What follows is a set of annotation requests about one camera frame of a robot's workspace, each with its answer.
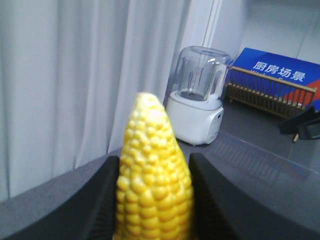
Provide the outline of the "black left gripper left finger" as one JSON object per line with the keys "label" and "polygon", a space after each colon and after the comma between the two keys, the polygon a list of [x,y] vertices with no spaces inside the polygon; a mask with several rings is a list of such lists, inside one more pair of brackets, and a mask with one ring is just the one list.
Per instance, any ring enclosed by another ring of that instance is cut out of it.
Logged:
{"label": "black left gripper left finger", "polygon": [[120,158],[109,156],[66,202],[9,240],[111,240],[116,224]]}

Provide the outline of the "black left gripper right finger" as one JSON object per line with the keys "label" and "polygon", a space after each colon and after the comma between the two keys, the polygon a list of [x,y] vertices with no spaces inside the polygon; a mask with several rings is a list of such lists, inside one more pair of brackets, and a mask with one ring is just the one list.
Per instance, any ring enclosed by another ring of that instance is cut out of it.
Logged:
{"label": "black left gripper right finger", "polygon": [[268,209],[237,188],[199,152],[189,155],[200,240],[318,240],[319,231]]}

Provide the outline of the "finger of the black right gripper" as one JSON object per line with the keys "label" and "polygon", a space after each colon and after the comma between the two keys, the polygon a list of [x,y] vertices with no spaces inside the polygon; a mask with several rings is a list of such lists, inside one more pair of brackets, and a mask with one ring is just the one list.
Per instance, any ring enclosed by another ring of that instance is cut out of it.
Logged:
{"label": "finger of the black right gripper", "polygon": [[298,135],[301,140],[320,139],[320,118],[307,121],[298,126]]}
{"label": "finger of the black right gripper", "polygon": [[311,120],[315,120],[317,118],[316,109],[312,106],[298,115],[290,117],[286,120],[283,120],[278,124],[279,131],[283,135],[297,134],[298,126],[305,124]]}

